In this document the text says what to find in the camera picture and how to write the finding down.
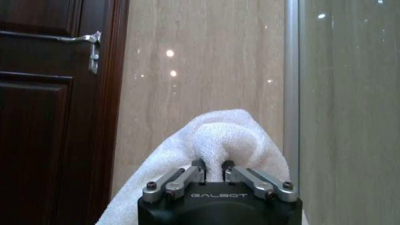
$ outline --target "screw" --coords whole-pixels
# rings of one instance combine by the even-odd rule
[[[151,181],[151,182],[149,182],[146,187],[147,187],[149,190],[155,190],[158,188],[158,183]]]
[[[283,183],[283,188],[285,188],[285,189],[289,189],[289,190],[293,190],[293,189],[294,189],[294,184],[293,184],[293,182],[286,181],[286,182]]]
[[[266,200],[271,200],[274,198],[274,190],[269,190],[266,193]]]

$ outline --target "bolt head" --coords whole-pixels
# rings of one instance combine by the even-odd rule
[[[294,189],[294,184],[293,184],[293,182],[286,181],[286,182],[283,183],[283,188],[285,188],[285,189],[289,189],[289,190],[293,190],[293,189]]]
[[[155,190],[158,188],[158,183],[151,181],[147,183],[146,187],[149,190]]]

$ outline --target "beige marble tile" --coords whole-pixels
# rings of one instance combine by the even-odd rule
[[[400,224],[400,1],[301,5],[301,196],[310,223]]]
[[[283,0],[133,0],[113,193],[162,141],[243,108],[283,144]]]

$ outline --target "metal linkage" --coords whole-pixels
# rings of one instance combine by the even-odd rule
[[[154,203],[165,195],[166,185],[170,181],[175,180],[183,173],[185,169],[174,168],[157,182],[151,181],[147,183],[146,188],[143,189],[143,200],[149,203]]]
[[[191,182],[205,182],[205,170],[199,166],[191,166],[179,178],[167,184],[167,199],[175,200],[183,197],[186,187]]]
[[[274,197],[274,187],[273,185],[261,180],[255,175],[250,173],[241,166],[231,166],[226,171],[226,181],[227,182],[245,182],[246,185],[253,189],[257,197],[262,199],[271,199]]]
[[[250,173],[263,181],[269,182],[274,186],[274,192],[279,199],[285,202],[293,203],[298,201],[299,192],[298,188],[290,181],[281,182],[271,174],[259,169],[250,169]]]

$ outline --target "terry cloth towel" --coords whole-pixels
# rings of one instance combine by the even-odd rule
[[[202,158],[207,182],[223,181],[222,164],[259,168],[281,181],[290,180],[287,161],[279,148],[250,113],[242,109],[215,111],[197,117],[157,148],[114,197],[98,224],[137,225],[138,199],[151,180],[173,168],[189,168]],[[303,214],[303,225],[307,225]]]

